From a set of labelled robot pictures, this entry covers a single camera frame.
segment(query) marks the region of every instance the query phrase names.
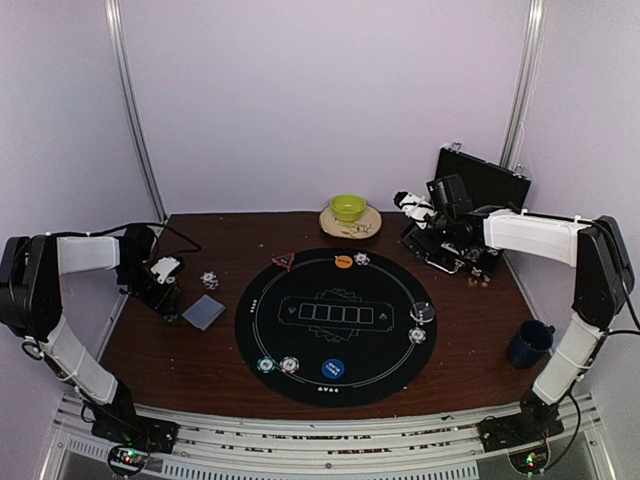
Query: white wall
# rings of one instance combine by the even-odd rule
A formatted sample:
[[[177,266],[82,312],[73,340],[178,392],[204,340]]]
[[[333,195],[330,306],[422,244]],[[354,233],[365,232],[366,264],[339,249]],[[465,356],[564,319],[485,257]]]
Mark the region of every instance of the white wall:
[[[0,11],[0,245],[152,219],[104,2],[1,0]],[[65,282],[69,323],[94,353],[116,298],[112,273]],[[60,385],[0,328],[0,477],[35,477]]]
[[[133,81],[170,212],[395,210],[438,149],[497,161],[527,0],[123,2]]]
[[[616,217],[640,273],[640,3],[550,2],[521,160],[533,179],[532,211]],[[517,257],[543,320],[566,326],[569,268]],[[632,295],[640,305],[640,288]],[[632,325],[626,310],[616,328]],[[592,390],[624,479],[638,478],[640,342],[612,337],[583,388]]]

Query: orange poker chip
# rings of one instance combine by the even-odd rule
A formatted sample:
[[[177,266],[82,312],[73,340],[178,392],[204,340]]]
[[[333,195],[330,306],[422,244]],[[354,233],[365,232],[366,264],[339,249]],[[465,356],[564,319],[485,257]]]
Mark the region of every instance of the orange poker chip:
[[[351,257],[348,257],[347,255],[340,255],[336,257],[336,267],[347,269],[351,268],[352,265],[353,259]]]

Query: green bowl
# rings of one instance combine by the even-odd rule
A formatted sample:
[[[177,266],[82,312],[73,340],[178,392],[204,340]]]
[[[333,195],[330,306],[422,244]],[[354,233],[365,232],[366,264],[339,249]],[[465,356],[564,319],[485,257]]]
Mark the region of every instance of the green bowl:
[[[360,220],[365,208],[367,208],[367,202],[357,195],[338,195],[331,199],[333,215],[341,222]]]

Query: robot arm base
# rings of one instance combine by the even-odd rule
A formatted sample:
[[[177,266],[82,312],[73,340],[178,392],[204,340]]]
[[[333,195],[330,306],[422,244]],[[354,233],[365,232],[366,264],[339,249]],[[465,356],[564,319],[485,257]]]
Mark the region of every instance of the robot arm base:
[[[96,419],[91,428],[92,435],[141,452],[173,452],[178,424],[137,415],[131,392],[122,382],[118,382],[110,404],[97,406],[85,400],[85,405]]]
[[[478,430],[485,452],[516,448],[564,432],[557,405],[544,404],[531,390],[520,405],[520,413],[480,422]]]

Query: cable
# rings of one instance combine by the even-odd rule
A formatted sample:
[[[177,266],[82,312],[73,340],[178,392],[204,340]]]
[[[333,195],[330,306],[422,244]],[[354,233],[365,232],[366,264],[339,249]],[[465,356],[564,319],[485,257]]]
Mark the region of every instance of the cable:
[[[20,348],[22,348],[24,354],[31,360],[35,360],[36,362],[40,362],[43,360],[42,349],[36,341],[32,342],[31,340],[25,340],[24,342],[22,342],[22,345],[20,345]]]
[[[607,333],[607,337],[611,335],[638,335],[640,336],[640,332],[637,330],[613,330]]]
[[[108,417],[111,417],[113,420],[115,420],[116,422],[120,423],[121,425],[124,425],[125,427],[130,428],[131,430],[135,430],[136,432],[138,432],[140,435],[138,435],[138,437],[133,440],[133,442],[137,442],[138,440],[140,440],[142,438],[143,435],[146,435],[147,439],[150,439],[151,435],[149,435],[149,432],[146,430],[143,430],[139,427],[135,427],[133,425],[131,425],[129,422],[122,420],[121,418],[116,417],[114,414],[112,414],[109,410],[107,410],[106,408],[104,408],[102,405],[100,405],[99,403],[97,403],[93,398],[91,398],[89,395],[87,395],[84,391],[82,391],[82,389],[80,387],[77,388],[77,391],[80,393],[80,395],[82,395],[89,403],[91,403],[93,406],[97,407],[102,413],[104,413],[105,415],[107,415]]]
[[[578,402],[576,401],[576,399],[573,396],[572,390],[573,390],[573,386],[571,387],[571,390],[569,390],[568,397],[571,399],[571,401],[573,402],[573,405],[576,407],[576,413],[578,414],[578,420],[576,422],[576,429],[573,432],[573,435],[571,436],[571,440],[569,440],[569,443],[564,448],[562,453],[560,455],[558,455],[558,457],[551,464],[549,464],[545,468],[541,469],[541,473],[543,473],[543,474],[547,473],[549,470],[551,470],[553,467],[555,467],[558,464],[558,462],[560,462],[560,460],[562,460],[564,458],[564,456],[567,454],[567,452],[569,451],[569,449],[571,448],[571,446],[575,442],[576,437],[578,436],[578,433],[580,432],[580,424],[582,423],[582,412],[580,411],[580,406],[578,405]]]
[[[164,225],[162,223],[156,223],[156,222],[132,222],[132,223],[125,223],[123,225],[118,225],[117,227],[109,228],[107,230],[102,230],[100,232],[85,232],[85,233],[83,233],[83,232],[57,232],[57,233],[54,233],[52,235],[54,235],[56,237],[102,237],[104,235],[109,235],[110,233],[117,232],[119,230],[125,230],[125,229],[127,229],[129,227],[139,227],[139,226],[158,227],[158,228],[162,228],[163,230],[166,229],[166,230],[170,231],[171,233],[173,233],[176,237],[179,237],[182,240],[184,240],[187,243],[189,243],[190,245],[192,245],[193,248],[187,248],[187,249],[178,250],[178,251],[172,253],[171,255],[169,255],[171,257],[174,257],[176,255],[185,254],[185,253],[197,253],[197,252],[202,250],[202,246],[198,242],[196,242],[192,238],[188,237],[184,233],[179,232],[178,230],[173,228],[171,225]],[[156,238],[156,243],[154,244],[154,249],[153,249],[154,253],[152,255],[152,258],[155,260],[155,257],[158,254],[158,243],[159,243],[160,239],[158,238],[158,235],[155,232],[153,232],[153,235]]]
[[[87,420],[87,417],[84,416],[84,412],[87,411],[87,404],[83,404],[82,405],[82,410],[80,410],[80,418],[82,419],[83,422],[85,423],[96,423],[95,420]]]
[[[598,231],[602,232],[602,234],[607,238],[607,242],[612,247],[615,248],[616,241],[613,238],[613,235],[611,235],[611,233],[609,233],[609,230],[604,228],[602,225],[596,222],[588,221],[588,220],[579,220],[578,223],[585,223],[587,225],[592,225],[593,227],[597,228]],[[633,320],[633,323],[636,325],[636,328],[640,330],[640,321],[638,320],[636,311],[633,308],[633,304],[631,303],[631,298],[629,297],[629,290],[627,289],[627,285],[626,283],[624,283],[624,278],[622,276],[622,264],[620,263],[620,258],[618,257],[618,255],[613,255],[613,257],[616,263],[618,278],[620,280],[620,283],[622,284],[622,293],[624,294],[625,303],[627,304],[627,308],[629,309],[629,313],[631,314],[631,319]]]

